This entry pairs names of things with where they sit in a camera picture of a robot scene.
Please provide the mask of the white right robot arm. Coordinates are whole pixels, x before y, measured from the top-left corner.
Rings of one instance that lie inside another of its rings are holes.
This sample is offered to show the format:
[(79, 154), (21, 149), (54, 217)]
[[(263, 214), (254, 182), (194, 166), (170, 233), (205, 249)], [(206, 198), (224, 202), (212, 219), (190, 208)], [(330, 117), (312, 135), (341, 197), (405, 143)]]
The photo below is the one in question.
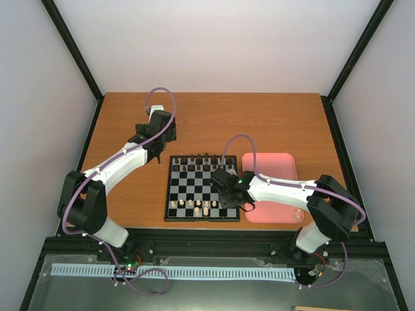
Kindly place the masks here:
[(248, 204), (250, 212), (260, 202), (272, 202), (309, 212), (313, 220), (299, 229), (291, 247), (293, 253), (311, 254), (330, 241), (345, 242), (352, 227), (366, 219), (354, 196), (328, 175), (318, 180), (293, 181), (255, 171), (238, 176), (219, 167), (212, 173), (210, 184), (217, 190), (225, 209)]

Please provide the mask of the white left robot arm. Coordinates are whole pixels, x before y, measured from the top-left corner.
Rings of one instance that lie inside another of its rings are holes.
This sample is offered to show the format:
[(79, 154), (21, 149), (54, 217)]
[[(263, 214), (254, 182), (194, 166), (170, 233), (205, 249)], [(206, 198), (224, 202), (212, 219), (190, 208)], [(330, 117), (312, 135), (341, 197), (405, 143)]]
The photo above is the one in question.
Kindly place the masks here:
[(148, 123), (137, 124), (136, 134), (115, 155), (83, 173), (68, 173), (57, 210), (62, 223), (105, 241), (119, 260), (131, 259), (135, 245), (127, 239), (128, 231), (108, 216), (106, 197), (135, 169), (160, 159), (167, 143), (174, 140), (174, 117), (163, 106), (152, 106)]

